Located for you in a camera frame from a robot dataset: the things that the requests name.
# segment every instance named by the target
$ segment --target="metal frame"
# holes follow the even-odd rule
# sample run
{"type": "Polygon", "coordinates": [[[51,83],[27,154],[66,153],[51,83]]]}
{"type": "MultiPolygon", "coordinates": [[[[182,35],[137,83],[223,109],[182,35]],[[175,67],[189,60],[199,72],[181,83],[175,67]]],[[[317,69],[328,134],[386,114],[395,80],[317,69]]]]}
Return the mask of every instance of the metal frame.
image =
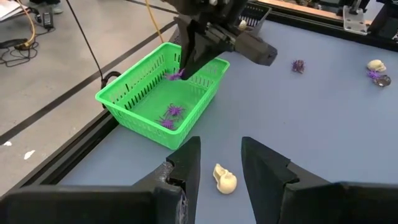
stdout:
{"type": "MultiPolygon", "coordinates": [[[[398,44],[393,41],[343,31],[343,21],[337,17],[325,17],[264,2],[259,2],[259,4],[272,8],[272,12],[268,15],[271,21],[398,52],[398,44]]],[[[117,125],[118,122],[112,115],[104,110],[11,190],[27,185],[59,183],[117,125]]]]}

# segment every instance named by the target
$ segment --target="gray floor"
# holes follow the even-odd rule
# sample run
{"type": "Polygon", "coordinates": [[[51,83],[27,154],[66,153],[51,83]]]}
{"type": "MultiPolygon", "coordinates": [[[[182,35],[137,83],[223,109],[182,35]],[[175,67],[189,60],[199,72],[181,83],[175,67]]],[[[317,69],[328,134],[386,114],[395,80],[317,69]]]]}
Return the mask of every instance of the gray floor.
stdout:
{"type": "MultiPolygon", "coordinates": [[[[144,6],[125,0],[70,2],[101,67],[155,32],[144,6]]],[[[65,12],[55,16],[57,30],[37,39],[40,47],[36,58],[14,68],[0,65],[0,135],[97,70],[70,10],[66,3],[63,3],[65,12]]],[[[172,9],[158,0],[150,0],[150,3],[172,9]]],[[[168,24],[174,16],[156,9],[153,9],[153,12],[159,27],[168,24]]],[[[171,36],[173,30],[174,28],[171,28],[163,34],[165,40],[171,36]]],[[[0,41],[28,37],[29,34],[29,22],[25,17],[0,23],[0,41]]],[[[125,71],[159,44],[159,39],[153,40],[112,70],[125,71]]],[[[99,87],[99,80],[94,81],[9,139],[11,146],[0,146],[0,195],[102,110],[101,105],[94,99],[99,87]],[[25,160],[25,154],[33,150],[33,155],[25,160]]]]}

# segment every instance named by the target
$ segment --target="purple object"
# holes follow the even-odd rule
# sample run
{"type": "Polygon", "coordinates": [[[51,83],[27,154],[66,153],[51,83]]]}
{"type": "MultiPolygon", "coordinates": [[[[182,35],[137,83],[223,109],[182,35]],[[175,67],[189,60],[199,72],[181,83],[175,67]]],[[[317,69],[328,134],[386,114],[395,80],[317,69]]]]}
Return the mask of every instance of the purple object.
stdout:
{"type": "Polygon", "coordinates": [[[368,71],[368,76],[372,79],[380,78],[380,74],[377,71],[368,71]]]}
{"type": "Polygon", "coordinates": [[[165,119],[165,118],[160,118],[160,120],[158,121],[160,123],[160,125],[162,125],[163,127],[173,130],[174,129],[174,120],[172,119],[165,119]]]}
{"type": "Polygon", "coordinates": [[[179,71],[179,72],[177,72],[177,73],[175,73],[173,75],[169,75],[167,78],[169,80],[172,80],[172,81],[179,80],[181,78],[181,76],[182,76],[183,71],[184,71],[184,69],[182,69],[181,71],[179,71]]]}
{"type": "Polygon", "coordinates": [[[303,60],[295,60],[292,64],[292,71],[304,73],[304,61],[303,60]]]}
{"type": "Polygon", "coordinates": [[[167,108],[165,115],[166,116],[181,116],[183,111],[184,111],[184,108],[182,108],[181,106],[174,106],[171,103],[169,105],[169,107],[167,108]]]}

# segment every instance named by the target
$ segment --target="yellow cable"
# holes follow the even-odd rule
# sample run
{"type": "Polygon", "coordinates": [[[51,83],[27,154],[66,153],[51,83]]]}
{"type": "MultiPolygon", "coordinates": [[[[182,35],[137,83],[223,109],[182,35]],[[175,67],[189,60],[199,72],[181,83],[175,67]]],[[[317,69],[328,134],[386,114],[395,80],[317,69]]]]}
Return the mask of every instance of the yellow cable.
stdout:
{"type": "Polygon", "coordinates": [[[160,40],[162,41],[162,43],[164,43],[162,34],[160,33],[159,28],[157,27],[157,24],[156,24],[154,15],[152,15],[152,11],[151,11],[151,9],[150,9],[150,7],[149,7],[148,0],[145,0],[145,5],[147,6],[147,9],[148,9],[148,12],[149,12],[149,15],[150,15],[150,19],[152,19],[152,23],[154,24],[154,26],[155,26],[155,28],[156,28],[157,35],[159,35],[160,40]]]}
{"type": "Polygon", "coordinates": [[[30,37],[30,39],[29,39],[26,43],[24,43],[24,45],[25,45],[26,47],[28,47],[28,46],[31,45],[32,40],[35,38],[36,29],[35,29],[35,25],[34,25],[34,23],[33,23],[32,18],[30,18],[29,13],[28,13],[27,10],[24,8],[24,5],[22,5],[21,0],[17,0],[17,2],[19,3],[19,6],[21,7],[21,9],[24,11],[24,13],[26,14],[26,16],[28,17],[29,22],[30,22],[30,26],[32,27],[32,36],[30,37]]]}

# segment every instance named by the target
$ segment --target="robotic arm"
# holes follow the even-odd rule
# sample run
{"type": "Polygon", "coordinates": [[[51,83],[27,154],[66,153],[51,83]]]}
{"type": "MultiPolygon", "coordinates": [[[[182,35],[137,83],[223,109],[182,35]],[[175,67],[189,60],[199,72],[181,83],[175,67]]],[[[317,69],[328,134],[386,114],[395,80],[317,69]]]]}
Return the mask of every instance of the robotic arm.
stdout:
{"type": "Polygon", "coordinates": [[[277,50],[237,28],[248,0],[162,0],[182,14],[175,17],[181,38],[181,79],[188,80],[223,52],[236,51],[254,63],[270,66],[277,50]]]}

